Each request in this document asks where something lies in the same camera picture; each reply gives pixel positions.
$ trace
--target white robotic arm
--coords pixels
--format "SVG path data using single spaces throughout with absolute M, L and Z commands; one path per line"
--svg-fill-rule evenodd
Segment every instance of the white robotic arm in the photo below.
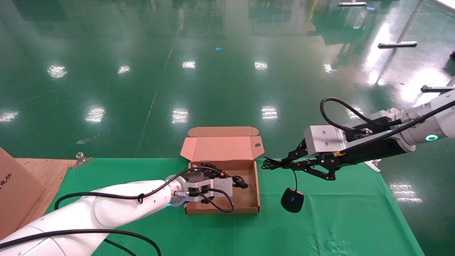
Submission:
M 128 200 L 83 196 L 74 203 L 36 219 L 1 240 L 0 255 L 89 256 L 109 235 L 108 233 L 59 235 L 44 237 L 5 248 L 2 245 L 19 238 L 50 231 L 111 230 L 153 214 L 167 206 L 178 206 L 188 201 L 201 201 L 211 197 L 232 196 L 233 178 L 226 173 L 214 166 L 200 166 L 191 169 L 192 171 L 171 175 L 166 181 L 139 181 L 94 190 L 92 192 L 110 195 L 131 197 L 143 195 L 143 198 L 140 200 Z M 234 178 L 234 182 L 234 186 L 247 186 L 239 178 Z M 224 193 L 207 191 L 208 189 L 222 190 Z M 147 196 L 147 193 L 151 191 L 154 191 L 154 193 Z

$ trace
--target wooden board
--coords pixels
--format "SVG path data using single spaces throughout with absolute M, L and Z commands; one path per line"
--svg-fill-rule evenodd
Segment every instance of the wooden board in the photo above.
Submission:
M 16 158 L 16 161 L 27 168 L 28 171 L 47 187 L 21 222 L 18 227 L 19 229 L 44 215 L 57 194 L 61 182 L 66 175 L 66 171 L 76 160 Z

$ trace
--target computer mouse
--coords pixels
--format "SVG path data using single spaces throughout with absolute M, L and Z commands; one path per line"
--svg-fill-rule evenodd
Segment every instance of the computer mouse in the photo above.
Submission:
M 304 195 L 302 192 L 287 188 L 281 197 L 281 206 L 288 212 L 298 213 L 303 206 Z

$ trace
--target green table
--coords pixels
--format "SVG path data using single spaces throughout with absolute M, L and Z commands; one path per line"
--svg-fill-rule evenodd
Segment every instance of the green table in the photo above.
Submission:
M 164 179 L 184 170 L 187 163 L 185 159 L 95 159 L 68 170 L 56 198 L 113 184 Z M 343 168 L 333 182 L 299 172 L 305 202 L 297 214 L 280 205 L 284 190 L 294 186 L 290 170 L 259 169 L 258 178 L 257 215 L 187 216 L 182 207 L 169 207 L 119 229 L 151 238 L 164 256 L 423 255 L 381 175 L 364 164 Z M 120 235 L 109 239 L 138 256 L 156 255 L 141 240 Z M 103 243 L 95 255 L 126 253 Z

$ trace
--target open cardboard box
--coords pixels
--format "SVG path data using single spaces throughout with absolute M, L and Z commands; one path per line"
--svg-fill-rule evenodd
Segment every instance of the open cardboard box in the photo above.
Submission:
M 46 189 L 0 148 L 0 240 L 13 233 Z
M 180 155 L 190 160 L 188 167 L 209 162 L 230 176 L 239 175 L 248 184 L 246 189 L 233 188 L 234 211 L 230 214 L 259 213 L 258 169 L 255 158 L 264 153 L 259 131 L 253 127 L 196 127 L 188 131 Z M 230 209 L 227 198 L 216 197 L 213 202 Z M 185 204 L 187 215 L 226 214 L 211 204 Z

